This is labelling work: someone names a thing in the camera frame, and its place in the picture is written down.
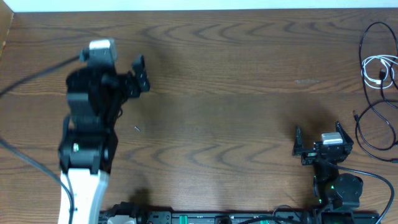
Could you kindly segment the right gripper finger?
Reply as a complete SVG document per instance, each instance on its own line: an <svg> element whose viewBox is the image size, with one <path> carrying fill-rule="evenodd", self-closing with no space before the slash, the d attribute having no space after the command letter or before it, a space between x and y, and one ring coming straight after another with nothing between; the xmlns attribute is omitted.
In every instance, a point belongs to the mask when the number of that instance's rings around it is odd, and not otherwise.
<svg viewBox="0 0 398 224"><path fill-rule="evenodd" d="M301 129L297 126L295 132L295 142L292 149L293 156L299 156L303 153L303 141Z"/></svg>
<svg viewBox="0 0 398 224"><path fill-rule="evenodd" d="M346 131L343 129L343 127L339 121L335 121L335 129L338 133L340 133L344 145L352 146L354 144L354 141L346 133Z"/></svg>

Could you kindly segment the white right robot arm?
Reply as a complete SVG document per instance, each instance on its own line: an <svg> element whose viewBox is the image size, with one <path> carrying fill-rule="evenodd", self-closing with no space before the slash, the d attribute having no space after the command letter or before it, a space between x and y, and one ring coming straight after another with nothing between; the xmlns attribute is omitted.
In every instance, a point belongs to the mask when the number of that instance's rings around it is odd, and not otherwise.
<svg viewBox="0 0 398 224"><path fill-rule="evenodd" d="M302 132L295 130L295 142L292 149L294 156L299 156L303 166L314 169L313 193L318 204L304 212L302 223L380 223L389 211L395 197L395 189L386 178L357 169L342 167L350 155L354 141L343 129L339 121L335 122L335 131L323 133L321 140L312 147L305 147ZM359 175L366 175L383 181L390 189L388 203L381 214L359 212L360 197L364 181Z"/></svg>

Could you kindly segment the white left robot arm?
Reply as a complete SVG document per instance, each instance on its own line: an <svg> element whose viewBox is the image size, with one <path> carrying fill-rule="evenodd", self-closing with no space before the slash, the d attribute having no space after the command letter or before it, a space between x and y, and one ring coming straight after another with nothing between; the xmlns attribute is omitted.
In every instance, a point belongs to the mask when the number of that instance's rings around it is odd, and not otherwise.
<svg viewBox="0 0 398 224"><path fill-rule="evenodd" d="M59 223L98 223L118 145L114 127L122 105L150 90L143 55L123 74L116 72L111 58L89 56L85 61L85 67L66 79L70 114L63 120L58 147L60 175L1 140L1 147L61 186Z"/></svg>

